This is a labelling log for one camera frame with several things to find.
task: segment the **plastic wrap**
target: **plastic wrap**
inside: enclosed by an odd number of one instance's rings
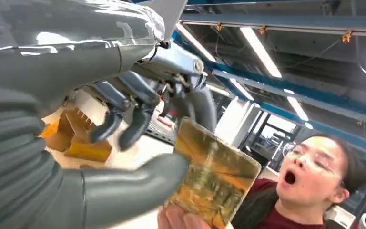
[[[77,48],[156,44],[161,16],[116,0],[0,0],[0,50],[25,55]]]

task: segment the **postcard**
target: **postcard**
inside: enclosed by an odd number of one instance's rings
[[[190,160],[185,181],[169,200],[213,229],[232,220],[261,170],[260,164],[199,124],[184,118],[175,151]]]

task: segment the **finger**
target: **finger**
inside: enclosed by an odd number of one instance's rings
[[[172,229],[187,229],[183,221],[185,212],[176,205],[170,205],[166,209],[166,216]]]
[[[161,208],[158,214],[158,229],[172,229],[166,216],[166,209]]]
[[[211,229],[201,217],[194,214],[186,214],[183,220],[188,229]]]

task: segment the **safety glasses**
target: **safety glasses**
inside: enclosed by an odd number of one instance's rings
[[[345,186],[341,177],[330,167],[329,161],[326,157],[316,153],[304,152],[300,146],[293,143],[286,144],[283,147],[282,153],[284,157],[304,159],[308,166],[316,172],[326,171],[332,173],[336,178],[339,179],[341,185],[343,187]]]

